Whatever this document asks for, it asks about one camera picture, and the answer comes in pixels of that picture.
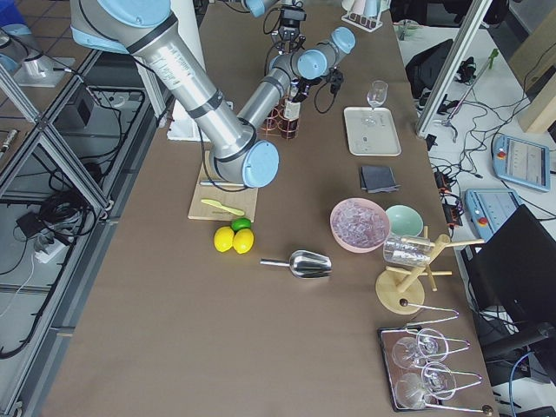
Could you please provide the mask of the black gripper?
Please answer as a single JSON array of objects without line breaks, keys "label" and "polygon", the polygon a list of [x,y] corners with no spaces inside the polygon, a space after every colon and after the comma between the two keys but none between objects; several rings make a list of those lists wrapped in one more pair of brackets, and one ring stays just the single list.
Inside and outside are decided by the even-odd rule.
[{"label": "black gripper", "polygon": [[[340,91],[343,82],[344,82],[344,75],[339,69],[332,68],[328,72],[326,76],[326,84],[329,85],[329,90],[331,94],[337,94]],[[298,82],[297,87],[298,87],[297,102],[302,103],[308,97],[308,93],[311,88],[311,81],[302,78]]]},{"label": "black gripper", "polygon": [[299,50],[306,37],[301,33],[301,23],[307,18],[301,6],[281,6],[276,28],[271,31],[273,48],[276,50]]}]

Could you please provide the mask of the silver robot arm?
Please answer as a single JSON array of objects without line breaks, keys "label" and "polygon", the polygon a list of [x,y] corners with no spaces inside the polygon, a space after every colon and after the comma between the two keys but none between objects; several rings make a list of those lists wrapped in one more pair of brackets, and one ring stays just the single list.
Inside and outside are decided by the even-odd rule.
[{"label": "silver robot arm", "polygon": [[246,0],[222,3],[240,13],[264,17],[263,34],[270,36],[271,49],[279,54],[303,49],[306,37],[301,33],[301,23],[307,19],[303,1]]},{"label": "silver robot arm", "polygon": [[180,37],[182,23],[169,1],[73,1],[70,11],[76,43],[144,60],[210,140],[216,174],[249,188],[264,187],[277,174],[278,150],[258,139],[257,130],[290,84],[324,76],[355,46],[354,33],[339,27],[311,50],[278,56],[235,114]]}]

